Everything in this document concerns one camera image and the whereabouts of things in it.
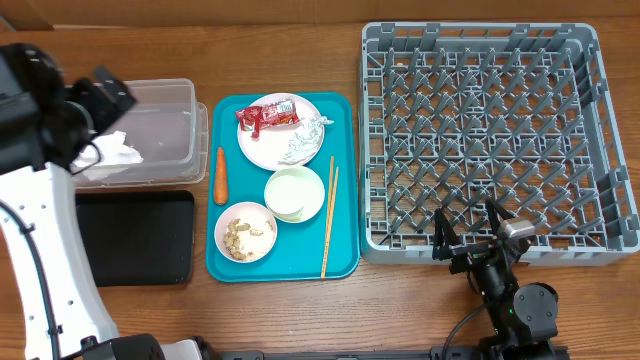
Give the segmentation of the white tissue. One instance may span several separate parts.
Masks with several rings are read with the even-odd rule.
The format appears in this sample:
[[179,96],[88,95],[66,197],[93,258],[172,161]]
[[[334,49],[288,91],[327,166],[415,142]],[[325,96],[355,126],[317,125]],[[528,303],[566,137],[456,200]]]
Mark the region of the white tissue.
[[131,165],[143,162],[140,152],[125,144],[127,134],[115,131],[98,136],[93,144],[86,146],[73,161],[73,171],[82,170],[89,181],[103,180],[127,170]]
[[334,121],[326,116],[314,115],[303,117],[301,123],[302,127],[288,141],[287,151],[279,159],[279,164],[302,165],[314,157],[322,146],[325,127],[332,125]]

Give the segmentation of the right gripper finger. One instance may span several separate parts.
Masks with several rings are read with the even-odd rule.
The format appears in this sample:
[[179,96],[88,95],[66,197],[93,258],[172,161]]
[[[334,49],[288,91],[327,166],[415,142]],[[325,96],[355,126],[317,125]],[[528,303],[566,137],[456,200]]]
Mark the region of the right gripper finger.
[[493,198],[487,198],[485,200],[485,208],[487,211],[487,218],[493,235],[497,235],[502,220],[509,220],[514,215],[506,210],[502,205],[496,202]]
[[432,258],[447,260],[453,257],[453,247],[460,244],[460,240],[453,226],[442,209],[436,209],[433,216],[435,232]]

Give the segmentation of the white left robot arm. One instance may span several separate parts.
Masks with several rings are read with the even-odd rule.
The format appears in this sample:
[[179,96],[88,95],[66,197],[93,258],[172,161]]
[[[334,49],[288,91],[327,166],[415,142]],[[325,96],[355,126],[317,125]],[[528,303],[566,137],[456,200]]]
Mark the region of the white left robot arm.
[[28,359],[204,359],[198,337],[122,337],[99,295],[76,215],[73,161],[136,103],[106,68],[67,86],[26,43],[1,48],[1,230]]

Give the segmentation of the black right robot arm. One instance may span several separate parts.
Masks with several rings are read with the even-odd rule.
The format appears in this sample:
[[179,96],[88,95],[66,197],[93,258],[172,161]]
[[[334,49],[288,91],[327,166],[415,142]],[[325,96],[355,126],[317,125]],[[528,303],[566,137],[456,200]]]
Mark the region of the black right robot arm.
[[[444,211],[434,212],[435,260],[449,260],[452,274],[464,273],[483,303],[451,330],[444,345],[431,350],[434,359],[567,359],[568,350],[556,348],[558,294],[546,283],[518,284],[512,266],[530,248],[535,227],[495,200],[485,201],[491,227],[490,241],[464,245]],[[495,334],[475,347],[455,350],[452,341],[475,316],[487,312]]]

